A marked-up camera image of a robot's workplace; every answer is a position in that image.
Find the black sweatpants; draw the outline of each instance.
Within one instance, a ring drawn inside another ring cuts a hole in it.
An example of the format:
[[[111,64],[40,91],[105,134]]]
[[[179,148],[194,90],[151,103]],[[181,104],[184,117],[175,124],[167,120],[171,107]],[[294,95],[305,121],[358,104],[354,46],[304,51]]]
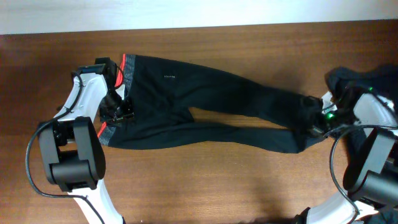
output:
[[[161,149],[221,141],[298,153],[323,140],[307,133],[312,118],[303,95],[213,68],[138,55],[126,55],[124,76],[135,117],[121,126],[108,125],[99,138],[104,145]],[[196,123],[189,107],[258,117],[288,129]]]

